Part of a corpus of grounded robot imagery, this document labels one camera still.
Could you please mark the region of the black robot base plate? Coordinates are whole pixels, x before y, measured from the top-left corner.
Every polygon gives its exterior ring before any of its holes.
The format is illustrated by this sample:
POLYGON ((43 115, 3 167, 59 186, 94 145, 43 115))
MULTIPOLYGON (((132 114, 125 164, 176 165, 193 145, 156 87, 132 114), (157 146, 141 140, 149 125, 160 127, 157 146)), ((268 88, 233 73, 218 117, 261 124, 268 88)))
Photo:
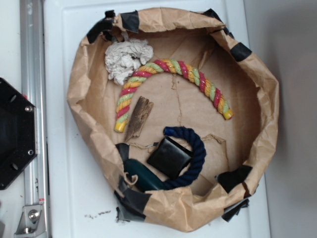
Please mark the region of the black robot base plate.
POLYGON ((36 157, 35 107, 0 79, 0 189, 7 189, 36 157))

